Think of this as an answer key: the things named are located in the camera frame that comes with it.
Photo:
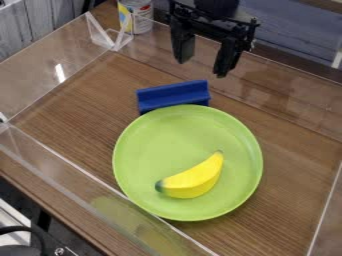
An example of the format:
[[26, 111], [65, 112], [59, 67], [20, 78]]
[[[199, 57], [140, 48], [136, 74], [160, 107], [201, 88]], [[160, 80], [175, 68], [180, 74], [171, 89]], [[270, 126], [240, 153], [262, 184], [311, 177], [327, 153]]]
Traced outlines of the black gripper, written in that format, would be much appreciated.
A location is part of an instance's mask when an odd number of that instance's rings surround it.
[[224, 78], [243, 51], [254, 48], [260, 21], [242, 10], [240, 0], [168, 0], [173, 57], [184, 64], [193, 56], [193, 32], [222, 42], [212, 73]]

